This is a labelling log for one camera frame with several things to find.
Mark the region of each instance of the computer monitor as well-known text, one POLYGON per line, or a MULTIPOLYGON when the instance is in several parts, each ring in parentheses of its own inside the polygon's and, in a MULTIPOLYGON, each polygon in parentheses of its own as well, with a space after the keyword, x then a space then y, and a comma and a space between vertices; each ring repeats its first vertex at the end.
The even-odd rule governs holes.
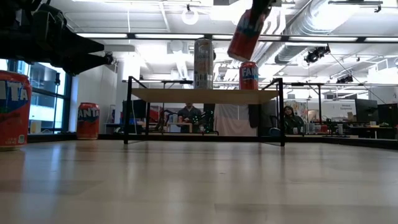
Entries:
POLYGON ((379 122, 379 113, 376 100, 355 99, 356 120, 358 122, 379 122))
MULTIPOLYGON (((123 114, 126 114, 127 100, 123 101, 123 114)), ((147 102, 144 100, 133 100, 130 109, 130 118, 146 118, 147 102)))
POLYGON ((378 105, 378 108, 379 108, 380 123, 387 123, 390 127, 395 127, 398 125, 397 103, 378 105))

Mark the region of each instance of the silver can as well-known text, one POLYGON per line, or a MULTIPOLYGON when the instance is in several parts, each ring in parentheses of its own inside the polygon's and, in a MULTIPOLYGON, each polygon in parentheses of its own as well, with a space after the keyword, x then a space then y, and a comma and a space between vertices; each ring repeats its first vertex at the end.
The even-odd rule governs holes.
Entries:
POLYGON ((213 42, 209 38, 200 38, 195 41, 193 58, 193 88, 213 89, 213 42))

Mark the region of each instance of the floor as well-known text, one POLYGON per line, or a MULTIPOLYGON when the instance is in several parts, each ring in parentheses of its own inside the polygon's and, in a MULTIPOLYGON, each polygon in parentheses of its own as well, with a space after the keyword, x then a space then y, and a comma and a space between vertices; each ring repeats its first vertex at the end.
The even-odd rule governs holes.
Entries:
POLYGON ((67 141, 0 152, 0 223, 398 223, 398 151, 67 141))

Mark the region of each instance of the black metal table frame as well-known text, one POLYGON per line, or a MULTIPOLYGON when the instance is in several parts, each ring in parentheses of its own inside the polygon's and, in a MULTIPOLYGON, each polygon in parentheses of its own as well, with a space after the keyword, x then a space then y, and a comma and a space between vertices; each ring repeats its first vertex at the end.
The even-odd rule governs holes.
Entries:
POLYGON ((127 81, 127 102, 126 102, 126 114, 124 114, 125 119, 124 119, 124 136, 123 136, 123 142, 124 144, 129 144, 129 140, 138 140, 138 141, 149 141, 149 140, 163 140, 163 141, 242 141, 242 142, 269 142, 269 140, 272 141, 278 141, 280 143, 280 146, 285 146, 285 119, 284 119, 284 83, 282 78, 276 78, 274 79, 270 84, 265 86, 263 89, 259 91, 264 91, 265 89, 269 88, 272 85, 276 85, 277 91, 278 91, 278 97, 277 97, 277 114, 279 116, 279 129, 280 129, 280 136, 279 137, 267 137, 262 135, 262 130, 261 130, 261 108, 262 105, 258 105, 258 110, 259 110, 259 126, 257 128, 257 136, 256 137, 243 137, 243 136, 169 136, 169 135, 164 135, 161 136, 151 136, 149 135, 149 120, 150 120, 150 102, 147 102, 147 109, 146 109, 146 128, 145 128, 145 135, 130 135, 129 130, 130 130, 130 122, 129 118, 131 114, 131 89, 132 89, 132 82, 135 81, 137 82, 141 87, 143 88, 148 88, 144 84, 142 84, 139 80, 136 78, 129 76, 129 79, 127 81))

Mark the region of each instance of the person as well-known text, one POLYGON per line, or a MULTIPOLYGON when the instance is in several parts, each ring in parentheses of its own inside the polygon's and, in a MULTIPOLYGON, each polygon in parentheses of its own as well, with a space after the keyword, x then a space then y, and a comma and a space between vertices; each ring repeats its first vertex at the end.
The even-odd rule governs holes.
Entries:
POLYGON ((285 132, 286 134, 294 134, 294 128, 297 128, 297 133, 300 133, 301 127, 304 126, 303 119, 294 114, 291 106, 285 106, 285 132))
MULTIPOLYGON (((186 103, 185 107, 182 108, 178 112, 178 122, 179 123, 192 123, 192 132, 198 133, 199 132, 199 124, 198 121, 194 123, 195 117, 199 120, 201 116, 201 111, 194 107, 192 103, 186 103)), ((188 125, 180 125, 181 133, 189 133, 189 126, 188 125)))

